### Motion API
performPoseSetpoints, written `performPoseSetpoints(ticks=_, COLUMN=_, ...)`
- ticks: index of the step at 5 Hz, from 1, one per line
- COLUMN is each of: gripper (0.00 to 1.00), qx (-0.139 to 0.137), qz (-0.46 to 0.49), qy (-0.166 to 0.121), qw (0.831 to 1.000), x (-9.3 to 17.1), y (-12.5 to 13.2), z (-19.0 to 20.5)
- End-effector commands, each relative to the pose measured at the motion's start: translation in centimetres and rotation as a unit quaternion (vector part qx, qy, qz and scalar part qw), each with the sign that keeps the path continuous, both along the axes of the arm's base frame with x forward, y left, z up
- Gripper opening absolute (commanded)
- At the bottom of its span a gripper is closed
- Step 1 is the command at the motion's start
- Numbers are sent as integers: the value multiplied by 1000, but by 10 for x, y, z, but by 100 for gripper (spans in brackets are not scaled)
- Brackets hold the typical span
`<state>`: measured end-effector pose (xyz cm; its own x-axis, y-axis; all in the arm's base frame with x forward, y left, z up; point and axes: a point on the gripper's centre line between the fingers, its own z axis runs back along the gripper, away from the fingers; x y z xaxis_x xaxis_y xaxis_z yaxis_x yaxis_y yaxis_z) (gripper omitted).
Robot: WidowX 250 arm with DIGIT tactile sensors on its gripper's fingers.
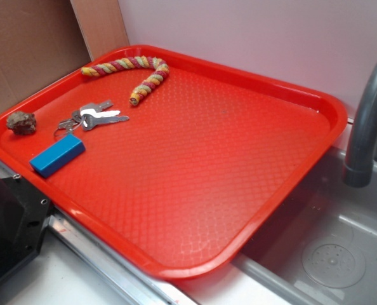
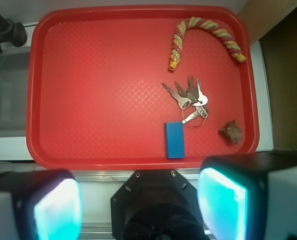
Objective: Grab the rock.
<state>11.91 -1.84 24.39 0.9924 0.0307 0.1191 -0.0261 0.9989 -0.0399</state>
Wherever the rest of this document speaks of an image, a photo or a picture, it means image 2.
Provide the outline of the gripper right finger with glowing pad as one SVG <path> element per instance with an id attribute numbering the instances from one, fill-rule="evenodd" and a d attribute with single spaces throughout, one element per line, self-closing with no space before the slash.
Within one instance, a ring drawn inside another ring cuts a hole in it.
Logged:
<path id="1" fill-rule="evenodd" d="M 197 200 L 217 240 L 297 240 L 297 152 L 210 156 Z"/>

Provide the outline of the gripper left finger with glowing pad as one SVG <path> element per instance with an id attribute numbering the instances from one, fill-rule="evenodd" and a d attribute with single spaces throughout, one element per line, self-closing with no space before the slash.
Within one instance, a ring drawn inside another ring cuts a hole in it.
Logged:
<path id="1" fill-rule="evenodd" d="M 80 184 L 66 169 L 0 172 L 0 240 L 77 240 Z"/>

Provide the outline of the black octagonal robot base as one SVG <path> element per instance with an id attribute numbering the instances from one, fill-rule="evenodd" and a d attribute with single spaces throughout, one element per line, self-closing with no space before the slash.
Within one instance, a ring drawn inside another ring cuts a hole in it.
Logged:
<path id="1" fill-rule="evenodd" d="M 116 240 L 208 240 L 197 189 L 174 169 L 136 170 L 110 199 Z"/>

